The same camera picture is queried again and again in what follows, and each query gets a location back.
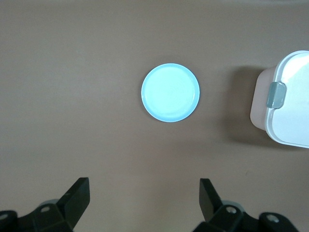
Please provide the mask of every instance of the plate rim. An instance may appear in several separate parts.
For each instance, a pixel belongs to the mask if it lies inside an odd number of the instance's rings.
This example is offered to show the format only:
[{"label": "plate rim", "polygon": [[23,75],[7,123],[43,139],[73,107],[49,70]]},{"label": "plate rim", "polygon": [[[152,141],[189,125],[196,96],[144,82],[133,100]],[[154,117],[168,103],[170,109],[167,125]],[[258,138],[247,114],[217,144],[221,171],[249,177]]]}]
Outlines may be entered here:
[{"label": "plate rim", "polygon": [[[187,75],[188,77],[190,77],[192,83],[193,83],[193,88],[194,88],[194,99],[192,101],[192,104],[190,105],[189,109],[187,111],[185,111],[183,114],[181,114],[179,117],[177,118],[171,118],[171,119],[166,119],[165,117],[160,116],[160,114],[154,114],[154,112],[152,112],[150,110],[150,107],[147,104],[146,98],[145,98],[145,88],[146,88],[146,83],[147,80],[149,80],[149,78],[151,77],[151,75],[153,73],[155,73],[157,70],[160,70],[166,66],[173,66],[173,67],[177,67],[181,70],[185,70],[186,73],[190,73],[190,75]],[[153,68],[145,77],[142,86],[141,86],[141,100],[142,103],[146,109],[146,111],[155,119],[159,120],[159,121],[163,121],[163,122],[178,122],[181,120],[184,120],[185,118],[189,117],[196,109],[198,102],[199,102],[199,96],[200,96],[200,89],[199,89],[199,83],[198,80],[196,78],[196,76],[194,75],[194,73],[189,70],[187,67],[181,65],[181,64],[177,64],[177,63],[165,63],[165,64],[161,64],[159,66],[156,66],[155,68]]]}]

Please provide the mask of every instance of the plastic food container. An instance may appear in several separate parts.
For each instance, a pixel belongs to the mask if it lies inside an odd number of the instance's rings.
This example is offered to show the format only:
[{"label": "plastic food container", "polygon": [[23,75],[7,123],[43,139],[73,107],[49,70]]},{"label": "plastic food container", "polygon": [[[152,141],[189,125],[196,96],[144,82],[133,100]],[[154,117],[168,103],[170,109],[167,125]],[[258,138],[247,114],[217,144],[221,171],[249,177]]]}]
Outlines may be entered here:
[{"label": "plastic food container", "polygon": [[251,122],[276,142],[309,148],[309,51],[297,51],[258,77]]}]

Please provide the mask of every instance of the tabletop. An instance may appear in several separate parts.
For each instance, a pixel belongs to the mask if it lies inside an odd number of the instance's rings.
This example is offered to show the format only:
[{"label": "tabletop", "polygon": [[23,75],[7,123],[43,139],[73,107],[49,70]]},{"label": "tabletop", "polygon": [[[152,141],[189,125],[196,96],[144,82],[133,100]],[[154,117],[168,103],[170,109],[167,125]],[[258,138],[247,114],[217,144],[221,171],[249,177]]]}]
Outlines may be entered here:
[{"label": "tabletop", "polygon": [[[262,70],[309,50],[309,1],[0,1],[0,210],[28,214],[89,177],[76,232],[190,232],[200,178],[257,218],[309,228],[309,150],[250,121]],[[191,70],[186,119],[145,110],[154,67]]]}]

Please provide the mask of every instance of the plate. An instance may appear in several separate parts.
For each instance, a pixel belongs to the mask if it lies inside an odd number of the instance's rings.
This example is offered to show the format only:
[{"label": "plate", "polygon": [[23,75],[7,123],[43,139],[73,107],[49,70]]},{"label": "plate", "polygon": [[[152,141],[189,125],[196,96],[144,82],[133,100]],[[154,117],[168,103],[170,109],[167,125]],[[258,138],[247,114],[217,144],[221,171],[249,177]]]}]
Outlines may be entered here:
[{"label": "plate", "polygon": [[194,74],[180,64],[162,64],[149,72],[141,87],[141,99],[150,115],[163,122],[188,117],[199,100]]}]

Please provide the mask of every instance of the container lid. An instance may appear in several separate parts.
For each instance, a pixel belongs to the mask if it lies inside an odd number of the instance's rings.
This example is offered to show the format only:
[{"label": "container lid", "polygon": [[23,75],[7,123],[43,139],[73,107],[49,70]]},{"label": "container lid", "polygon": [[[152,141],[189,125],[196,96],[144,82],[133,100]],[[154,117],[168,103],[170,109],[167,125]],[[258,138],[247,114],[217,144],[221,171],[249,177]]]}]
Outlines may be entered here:
[{"label": "container lid", "polygon": [[179,64],[162,64],[146,76],[141,99],[156,119],[177,122],[188,117],[199,100],[199,85],[194,74]]},{"label": "container lid", "polygon": [[291,53],[277,65],[266,131],[279,143],[309,148],[309,51]]}]

